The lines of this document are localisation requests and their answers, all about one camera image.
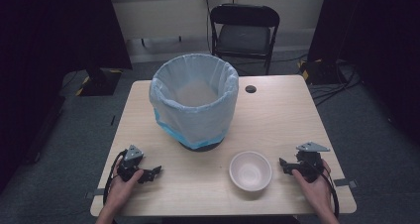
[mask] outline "plastic bin liner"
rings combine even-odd
[[[220,143],[235,112],[238,78],[229,63],[215,56],[171,59],[150,87],[157,123],[192,150]]]

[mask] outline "human arm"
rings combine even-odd
[[[133,174],[130,180],[125,182],[117,175],[117,167],[118,165],[113,170],[114,178],[111,181],[106,203],[99,213],[96,224],[112,223],[115,215],[117,215],[130,198],[137,180],[143,175],[143,170],[139,169]]]
[[[330,167],[323,160],[324,165],[324,175],[329,176]],[[306,197],[306,200],[315,210],[316,214],[320,218],[321,223],[323,224],[336,224],[339,223],[337,218],[334,216],[333,209],[331,207],[331,189],[330,184],[325,180],[321,175],[318,178],[309,183],[302,176],[302,174],[294,169],[292,171],[293,176],[296,178],[297,183],[299,183],[300,188],[302,189],[303,194]]]

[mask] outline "wall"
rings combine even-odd
[[[222,3],[267,5],[278,12],[280,29],[314,29],[323,0],[209,0],[210,9]],[[112,0],[124,38],[163,38],[206,35],[205,0]]]

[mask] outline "light wood table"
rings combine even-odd
[[[118,153],[131,144],[145,153],[141,168],[162,166],[153,182],[136,186],[120,215],[196,216],[313,213],[293,176],[284,174],[278,158],[296,163],[296,146],[313,141],[331,149],[321,156],[333,179],[344,178],[327,133],[301,76],[240,77],[240,91],[230,130],[222,144],[204,153],[190,152],[156,123],[149,101],[150,81],[133,84],[98,188],[103,188]],[[256,93],[247,93],[253,85]],[[232,157],[242,151],[263,154],[272,180],[260,192],[238,189],[229,176]],[[340,212],[356,211],[348,186],[336,188]],[[97,216],[102,196],[91,213]]]

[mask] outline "white bowl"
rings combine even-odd
[[[268,160],[256,152],[241,152],[229,166],[232,182],[245,191],[259,191],[268,186],[272,177]]]

